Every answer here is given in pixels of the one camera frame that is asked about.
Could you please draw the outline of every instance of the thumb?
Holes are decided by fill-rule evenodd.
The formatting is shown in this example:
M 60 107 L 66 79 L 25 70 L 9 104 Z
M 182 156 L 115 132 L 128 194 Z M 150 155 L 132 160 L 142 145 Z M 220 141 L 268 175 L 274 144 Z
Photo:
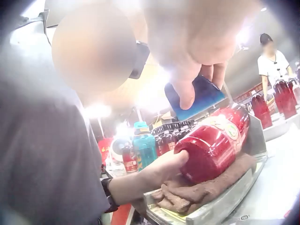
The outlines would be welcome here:
M 189 154 L 186 150 L 182 150 L 177 154 L 173 154 L 172 158 L 168 160 L 166 165 L 168 168 L 175 170 L 183 167 L 189 159 Z
M 180 108 L 188 110 L 194 103 L 195 90 L 191 81 L 173 81 L 174 90 L 180 98 Z

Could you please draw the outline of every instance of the metal tray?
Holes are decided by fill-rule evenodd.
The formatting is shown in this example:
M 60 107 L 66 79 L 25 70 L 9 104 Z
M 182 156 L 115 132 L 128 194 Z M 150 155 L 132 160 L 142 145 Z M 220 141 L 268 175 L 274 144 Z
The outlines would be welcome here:
M 279 120 L 273 121 L 273 126 L 263 130 L 265 141 L 270 141 L 282 136 L 289 130 L 293 123 L 300 128 L 300 112 L 288 119 L 284 119 L 284 117 L 281 116 Z
M 267 161 L 266 144 L 260 120 L 250 116 L 250 128 L 243 151 L 257 158 L 255 171 L 248 170 L 235 184 L 218 198 L 191 213 L 185 220 L 178 220 L 158 207 L 151 194 L 144 194 L 147 215 L 159 225 L 213 225 L 220 224 L 246 196 L 265 162 Z

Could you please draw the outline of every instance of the black wristwatch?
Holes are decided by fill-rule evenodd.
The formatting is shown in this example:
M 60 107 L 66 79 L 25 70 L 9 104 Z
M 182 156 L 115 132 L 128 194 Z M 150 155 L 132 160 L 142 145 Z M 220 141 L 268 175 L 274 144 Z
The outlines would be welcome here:
M 108 203 L 110 204 L 110 208 L 105 213 L 115 212 L 118 210 L 119 207 L 119 205 L 117 205 L 114 199 L 112 198 L 110 191 L 108 190 L 108 185 L 111 182 L 111 180 L 112 178 L 100 179 L 106 198 L 108 200 Z

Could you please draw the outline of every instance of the brown towel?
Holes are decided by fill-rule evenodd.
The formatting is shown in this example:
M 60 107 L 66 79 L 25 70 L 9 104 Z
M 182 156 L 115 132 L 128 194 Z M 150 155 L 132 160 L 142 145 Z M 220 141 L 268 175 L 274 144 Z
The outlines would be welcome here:
M 162 184 L 152 197 L 160 207 L 188 215 L 217 198 L 250 168 L 255 167 L 255 162 L 253 157 L 242 153 L 224 173 L 213 180 L 194 185 L 180 175 Z

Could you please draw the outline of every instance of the gray shirt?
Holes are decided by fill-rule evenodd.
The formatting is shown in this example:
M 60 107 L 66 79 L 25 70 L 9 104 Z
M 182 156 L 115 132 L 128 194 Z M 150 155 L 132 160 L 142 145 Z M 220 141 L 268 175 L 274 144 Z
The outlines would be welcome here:
M 90 224 L 109 208 L 82 111 L 53 67 L 43 20 L 13 31 L 0 46 L 0 224 Z

